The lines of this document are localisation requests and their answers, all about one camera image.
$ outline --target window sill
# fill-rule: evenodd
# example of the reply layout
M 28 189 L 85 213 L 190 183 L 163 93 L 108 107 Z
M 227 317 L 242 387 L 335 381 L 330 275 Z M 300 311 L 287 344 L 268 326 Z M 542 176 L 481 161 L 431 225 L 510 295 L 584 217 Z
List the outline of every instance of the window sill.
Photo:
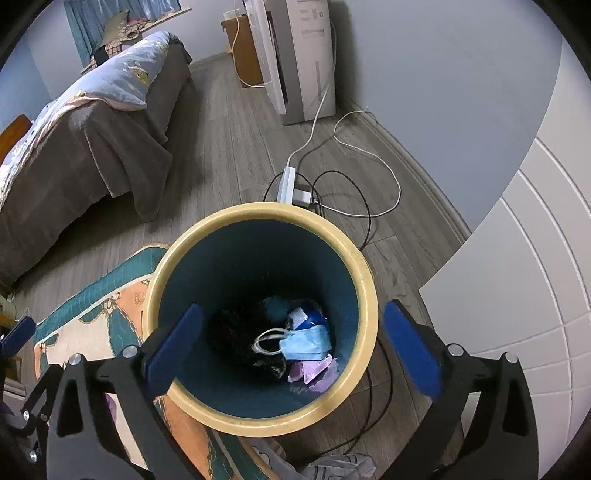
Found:
M 158 20 L 156 20 L 155 22 L 152 22 L 152 23 L 148 23 L 148 24 L 146 24 L 146 26 L 145 26 L 144 28 L 142 28 L 142 29 L 140 30 L 140 32 L 141 32 L 141 33 L 143 33 L 143 32 L 145 32 L 146 30 L 149 30 L 150 28 L 152 28 L 152 27 L 155 27 L 156 25 L 160 25 L 161 23 L 163 23 L 163 22 L 166 22 L 167 20 L 170 20 L 171 18 L 177 17 L 177 16 L 179 16 L 180 14 L 183 14 L 183 13 L 185 13 L 185 12 L 190 12 L 191 10 L 192 10 L 192 8 L 191 8 L 191 7 L 188 7 L 188 8 L 182 8 L 182 9 L 181 9 L 181 10 L 179 10 L 178 12 L 174 12 L 174 13 L 172 13 L 172 14 L 170 14 L 170 15 L 167 15 L 166 17 L 159 18 L 159 19 L 158 19 Z M 88 64 L 86 67 L 84 67 L 80 73 L 81 73 L 81 74 L 82 74 L 82 73 L 86 73 L 86 72 L 87 72 L 89 69 L 90 69 L 90 64 Z

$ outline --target light blue blanket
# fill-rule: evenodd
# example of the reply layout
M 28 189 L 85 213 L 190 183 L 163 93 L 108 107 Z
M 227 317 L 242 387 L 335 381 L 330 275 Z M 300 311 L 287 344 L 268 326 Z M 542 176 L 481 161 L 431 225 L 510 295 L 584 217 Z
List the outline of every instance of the light blue blanket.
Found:
M 168 47 L 178 43 L 172 33 L 159 31 L 107 60 L 79 78 L 59 98 L 49 103 L 31 129 L 8 153 L 0 166 L 0 210 L 14 178 L 30 158 L 34 148 L 68 111 L 101 100 L 117 110 L 145 109 L 150 84 L 162 70 Z

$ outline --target trash can rim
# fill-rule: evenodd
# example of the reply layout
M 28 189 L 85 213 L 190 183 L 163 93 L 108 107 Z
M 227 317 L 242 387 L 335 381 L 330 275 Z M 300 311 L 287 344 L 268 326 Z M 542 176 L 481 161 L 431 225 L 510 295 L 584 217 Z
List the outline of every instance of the trash can rim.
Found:
M 324 240 L 345 264 L 358 298 L 359 324 L 349 362 L 335 384 L 305 407 L 279 417 L 244 419 L 212 409 L 200 402 L 174 380 L 168 396 L 185 413 L 221 432 L 242 437 L 271 437 L 296 432 L 321 420 L 349 396 L 361 380 L 374 351 L 378 333 L 378 299 L 374 279 L 365 258 L 353 242 L 336 226 L 319 215 L 281 203 L 247 203 L 220 210 L 189 228 L 162 258 L 148 288 L 143 338 L 158 326 L 160 301 L 170 275 L 180 260 L 201 239 L 214 231 L 245 220 L 269 219 L 298 225 Z

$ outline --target metal screw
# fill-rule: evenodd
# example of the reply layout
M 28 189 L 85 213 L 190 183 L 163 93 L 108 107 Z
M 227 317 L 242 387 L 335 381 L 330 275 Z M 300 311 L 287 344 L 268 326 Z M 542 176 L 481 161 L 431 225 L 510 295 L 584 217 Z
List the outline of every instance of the metal screw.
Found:
M 68 360 L 68 363 L 70 365 L 78 365 L 80 362 L 82 362 L 82 355 L 79 353 L 75 353 L 74 355 L 72 355 L 70 357 L 70 359 Z
M 507 359 L 507 361 L 510 364 L 516 364 L 519 361 L 519 358 L 517 357 L 517 355 L 514 353 L 511 353 L 511 352 L 506 352 L 505 358 Z
M 464 354 L 464 349 L 457 343 L 452 343 L 449 347 L 447 347 L 447 351 L 451 356 L 462 356 Z
M 133 358 L 138 354 L 138 348 L 135 345 L 126 346 L 123 349 L 122 355 L 125 358 Z

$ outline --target wooden headboard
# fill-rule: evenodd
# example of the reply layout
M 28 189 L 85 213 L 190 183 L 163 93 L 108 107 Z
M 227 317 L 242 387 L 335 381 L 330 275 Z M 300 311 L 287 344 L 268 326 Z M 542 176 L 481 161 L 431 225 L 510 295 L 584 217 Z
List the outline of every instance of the wooden headboard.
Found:
M 29 131 L 31 121 L 21 113 L 12 123 L 0 134 L 0 165 L 12 150 L 14 145 Z

